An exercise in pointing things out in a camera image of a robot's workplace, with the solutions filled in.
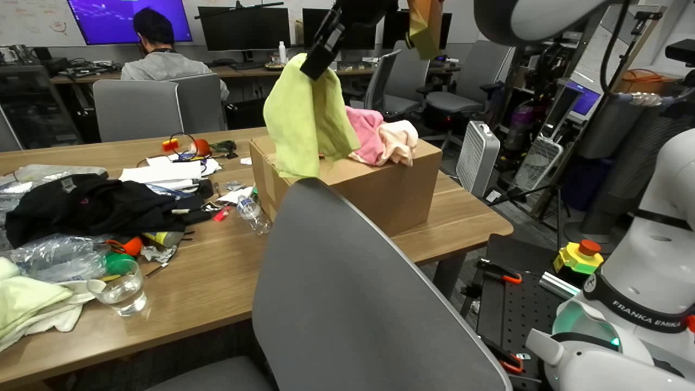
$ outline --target plastic cup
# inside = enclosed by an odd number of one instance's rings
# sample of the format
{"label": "plastic cup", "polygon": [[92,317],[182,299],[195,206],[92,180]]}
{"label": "plastic cup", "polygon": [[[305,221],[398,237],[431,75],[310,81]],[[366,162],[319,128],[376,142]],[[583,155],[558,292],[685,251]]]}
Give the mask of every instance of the plastic cup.
{"label": "plastic cup", "polygon": [[120,317],[139,315],[148,306],[143,275],[136,261],[124,263],[121,275],[90,280],[88,289]]}

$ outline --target bottle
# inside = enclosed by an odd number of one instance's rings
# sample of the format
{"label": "bottle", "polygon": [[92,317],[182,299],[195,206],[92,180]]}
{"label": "bottle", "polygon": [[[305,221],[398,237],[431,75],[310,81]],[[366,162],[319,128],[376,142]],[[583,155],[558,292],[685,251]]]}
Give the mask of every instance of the bottle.
{"label": "bottle", "polygon": [[269,231],[269,225],[268,225],[258,203],[255,200],[255,195],[237,198],[237,216],[242,220],[245,220],[256,235],[266,235]]}
{"label": "bottle", "polygon": [[288,64],[288,49],[284,41],[279,43],[279,64]]}
{"label": "bottle", "polygon": [[585,280],[605,263],[603,246],[594,240],[583,240],[581,243],[569,242],[566,249],[561,249],[554,273],[575,284],[583,288]]}

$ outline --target computer monitor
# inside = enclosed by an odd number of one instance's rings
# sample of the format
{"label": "computer monitor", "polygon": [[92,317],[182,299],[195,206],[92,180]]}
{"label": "computer monitor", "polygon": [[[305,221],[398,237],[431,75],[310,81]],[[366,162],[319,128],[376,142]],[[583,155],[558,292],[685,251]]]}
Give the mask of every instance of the computer monitor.
{"label": "computer monitor", "polygon": [[192,41],[192,29],[182,0],[70,0],[88,46],[139,43],[132,15],[142,10],[164,13],[175,26],[175,41]]}
{"label": "computer monitor", "polygon": [[208,50],[264,50],[290,43],[288,10],[199,6]]}
{"label": "computer monitor", "polygon": [[[306,50],[313,46],[313,38],[317,36],[327,15],[328,15],[328,10],[302,10],[305,49]],[[355,26],[343,38],[343,50],[371,50],[374,39],[376,39],[376,26]]]}
{"label": "computer monitor", "polygon": [[[410,13],[398,11],[389,13],[385,19],[385,36],[383,36],[383,49],[393,49],[398,39],[405,39],[410,26]],[[453,13],[441,15],[441,36],[440,36],[440,49],[448,49],[451,39],[451,26],[453,26]]]}

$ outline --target pink cloth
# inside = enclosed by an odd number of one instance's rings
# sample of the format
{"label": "pink cloth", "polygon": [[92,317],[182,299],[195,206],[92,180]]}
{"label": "pink cloth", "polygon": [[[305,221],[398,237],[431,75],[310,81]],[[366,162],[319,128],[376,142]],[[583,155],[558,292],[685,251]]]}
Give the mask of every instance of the pink cloth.
{"label": "pink cloth", "polygon": [[381,138],[385,118],[378,112],[348,107],[348,120],[360,139],[360,148],[355,153],[355,158],[366,166],[378,166],[385,153],[385,142]]}

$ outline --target chair backrest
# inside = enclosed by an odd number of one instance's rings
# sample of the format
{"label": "chair backrest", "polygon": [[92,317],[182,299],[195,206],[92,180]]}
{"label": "chair backrest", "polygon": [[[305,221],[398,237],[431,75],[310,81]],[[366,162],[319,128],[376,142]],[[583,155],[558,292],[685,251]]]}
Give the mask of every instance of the chair backrest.
{"label": "chair backrest", "polygon": [[374,65],[374,75],[370,78],[366,98],[363,98],[363,109],[376,109],[381,112],[385,107],[385,89],[386,81],[392,77],[393,64],[396,64],[398,50],[386,53],[378,60]]}
{"label": "chair backrest", "polygon": [[178,86],[170,81],[95,81],[94,105],[102,142],[186,134]]}
{"label": "chair backrest", "polygon": [[502,68],[512,49],[494,41],[475,41],[456,75],[456,93],[485,103],[483,86],[504,84]]}
{"label": "chair backrest", "polygon": [[282,391],[511,390],[433,283],[317,179],[282,198],[253,317]]}
{"label": "chair backrest", "polygon": [[426,88],[431,61],[419,60],[417,50],[408,50],[406,41],[396,41],[399,50],[386,84],[386,96],[421,100],[417,89]]}
{"label": "chair backrest", "polygon": [[0,153],[9,153],[9,151],[24,151],[24,147],[18,139],[14,126],[9,124],[5,109],[0,107]]}
{"label": "chair backrest", "polygon": [[188,134],[227,130],[227,113],[220,103],[220,77],[178,78],[178,103]]}

